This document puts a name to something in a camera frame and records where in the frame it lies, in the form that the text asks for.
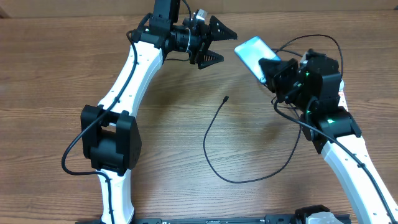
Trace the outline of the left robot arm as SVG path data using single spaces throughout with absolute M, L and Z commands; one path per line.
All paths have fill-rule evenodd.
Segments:
M 96 105 L 81 112 L 83 154 L 100 179 L 103 214 L 100 223 L 132 223 L 131 171 L 141 153 L 137 111 L 153 76 L 170 52 L 188 54 L 199 69 L 223 61 L 212 42 L 236 39 L 237 34 L 215 16 L 207 22 L 199 9 L 177 25 L 179 1 L 156 1 L 152 13 L 127 32 L 129 56 L 114 85 Z

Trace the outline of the white power strip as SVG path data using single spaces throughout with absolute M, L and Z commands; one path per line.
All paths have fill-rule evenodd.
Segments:
M 349 111 L 348 105 L 347 105 L 347 102 L 346 102 L 346 98 L 345 98 L 344 87 L 345 87 L 345 83 L 344 83 L 343 80 L 341 80 L 340 87 L 339 87 L 339 92 L 338 92 L 338 95 L 340 97 L 338 106 L 341 106 L 346 111 Z

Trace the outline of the Samsung Galaxy smartphone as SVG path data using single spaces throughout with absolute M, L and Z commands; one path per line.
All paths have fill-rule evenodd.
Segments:
M 264 58 L 271 62 L 281 61 L 280 57 L 259 36 L 238 45 L 234 52 L 262 84 L 266 84 L 266 76 L 260 67 L 260 59 Z

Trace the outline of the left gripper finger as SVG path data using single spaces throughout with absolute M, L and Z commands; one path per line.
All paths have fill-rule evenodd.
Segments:
M 237 33 L 227 28 L 215 16 L 210 17 L 208 28 L 209 28 L 210 39 L 212 41 L 236 40 L 238 38 Z
M 197 65 L 199 69 L 204 69 L 216 63 L 224 61 L 224 57 L 216 52 L 207 50 L 206 52 L 199 52 L 197 58 Z

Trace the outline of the cardboard backboard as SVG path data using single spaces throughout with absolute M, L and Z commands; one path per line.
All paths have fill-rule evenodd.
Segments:
M 373 11 L 397 7 L 397 0 L 188 0 L 192 11 L 213 14 L 295 11 Z M 1 0 L 1 17 L 125 16 L 152 12 L 151 0 Z

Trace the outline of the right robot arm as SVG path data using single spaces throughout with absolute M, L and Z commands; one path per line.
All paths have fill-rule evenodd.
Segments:
M 343 188 L 359 223 L 397 223 L 397 203 L 373 165 L 361 129 L 341 98 L 337 60 L 308 50 L 301 61 L 258 60 L 277 103 L 302 111 L 301 125 Z

